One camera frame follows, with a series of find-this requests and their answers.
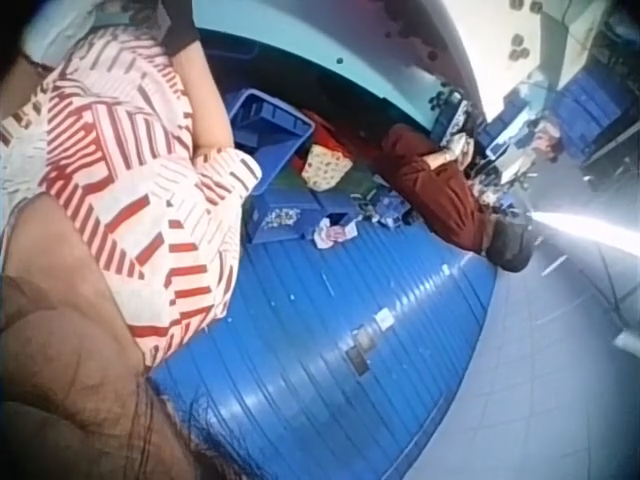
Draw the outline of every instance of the blue storage box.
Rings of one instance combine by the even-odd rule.
[[[312,238],[324,211],[307,189],[270,187],[252,197],[246,219],[249,243]]]
[[[347,226],[360,215],[360,210],[351,195],[341,191],[313,192],[318,204],[322,208],[323,217],[329,215],[340,216],[337,225]]]
[[[237,147],[252,155],[262,169],[262,179],[253,190],[259,195],[315,125],[290,105],[253,88],[225,95],[224,103]]]

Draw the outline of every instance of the dress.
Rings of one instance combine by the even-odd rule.
[[[225,315],[261,176],[235,149],[192,158],[191,116],[163,48],[121,26],[83,39],[0,130],[2,264],[15,214],[50,195],[150,367]]]

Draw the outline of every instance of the tiled floor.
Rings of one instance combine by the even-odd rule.
[[[460,391],[406,480],[631,480],[640,362],[570,262],[500,275]]]

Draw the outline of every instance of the paper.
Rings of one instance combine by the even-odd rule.
[[[393,314],[388,308],[383,308],[378,313],[376,313],[375,317],[380,330],[383,332],[389,330],[394,323],[396,323],[396,319],[393,318]]]

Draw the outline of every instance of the black sleeve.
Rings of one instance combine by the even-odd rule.
[[[164,10],[169,25],[162,39],[167,54],[172,57],[200,39],[193,21],[191,0],[162,0],[160,9]]]

